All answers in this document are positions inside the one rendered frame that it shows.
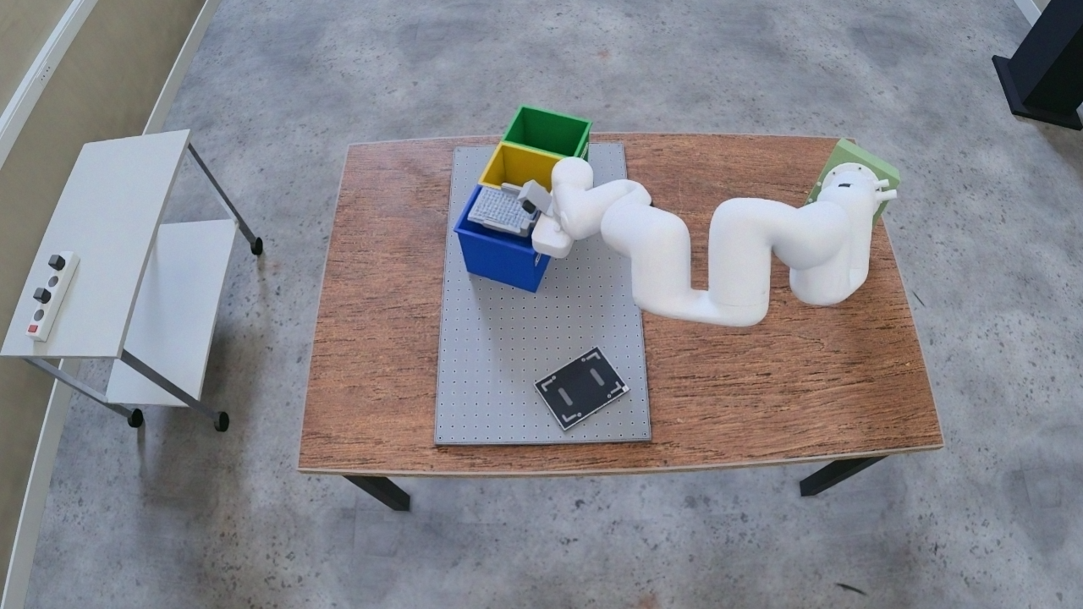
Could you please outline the green open-top bin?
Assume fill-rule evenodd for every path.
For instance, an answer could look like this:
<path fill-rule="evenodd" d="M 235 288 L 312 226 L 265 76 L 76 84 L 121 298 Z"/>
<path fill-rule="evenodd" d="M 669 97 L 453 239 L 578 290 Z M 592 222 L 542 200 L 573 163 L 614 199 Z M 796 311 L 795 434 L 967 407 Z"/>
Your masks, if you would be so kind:
<path fill-rule="evenodd" d="M 504 132 L 503 142 L 588 161 L 591 125 L 592 121 L 579 117 L 521 104 Z"/>

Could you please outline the blue bin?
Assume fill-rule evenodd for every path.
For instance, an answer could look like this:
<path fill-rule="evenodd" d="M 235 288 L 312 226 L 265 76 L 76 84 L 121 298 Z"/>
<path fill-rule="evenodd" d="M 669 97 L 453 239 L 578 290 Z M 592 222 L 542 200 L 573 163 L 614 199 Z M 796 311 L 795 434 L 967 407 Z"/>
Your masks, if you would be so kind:
<path fill-rule="evenodd" d="M 522 238 L 514 233 L 490 230 L 467 220 L 482 187 L 482 184 L 477 184 L 454 228 L 464 250 L 465 270 L 536 294 L 552 257 L 537 252 L 531 246 L 534 228 L 530 228 L 527 238 Z"/>

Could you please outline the yellow open-top bin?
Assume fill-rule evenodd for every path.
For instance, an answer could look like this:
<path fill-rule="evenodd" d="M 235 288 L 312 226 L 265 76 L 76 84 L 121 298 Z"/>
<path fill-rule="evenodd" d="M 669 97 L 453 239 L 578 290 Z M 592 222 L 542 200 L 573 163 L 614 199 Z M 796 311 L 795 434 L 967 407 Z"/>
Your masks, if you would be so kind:
<path fill-rule="evenodd" d="M 537 184 L 547 187 L 547 192 L 551 194 L 552 171 L 558 161 L 563 161 L 563 157 L 540 151 L 525 150 L 500 141 L 498 148 L 492 154 L 491 161 L 482 178 L 477 183 L 495 189 L 503 189 L 503 184 L 523 187 L 533 178 Z"/>

